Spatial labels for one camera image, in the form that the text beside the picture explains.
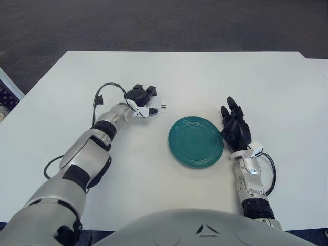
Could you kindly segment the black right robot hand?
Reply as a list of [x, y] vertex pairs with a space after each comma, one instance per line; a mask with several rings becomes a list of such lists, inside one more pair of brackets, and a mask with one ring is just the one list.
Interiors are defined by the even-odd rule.
[[230, 112], [225, 106], [220, 108], [224, 126], [220, 134], [233, 152], [246, 150], [251, 143], [251, 132], [244, 120], [243, 110], [230, 96], [227, 103]]

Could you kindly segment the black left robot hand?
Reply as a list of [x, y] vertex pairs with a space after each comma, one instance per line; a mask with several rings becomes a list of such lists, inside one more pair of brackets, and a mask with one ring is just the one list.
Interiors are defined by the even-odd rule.
[[143, 85], [135, 85], [125, 94], [124, 99], [134, 111], [135, 117], [146, 118], [158, 113], [157, 108], [150, 108], [147, 106], [150, 99], [156, 95], [157, 91], [154, 86], [149, 86], [147, 89], [144, 89]]

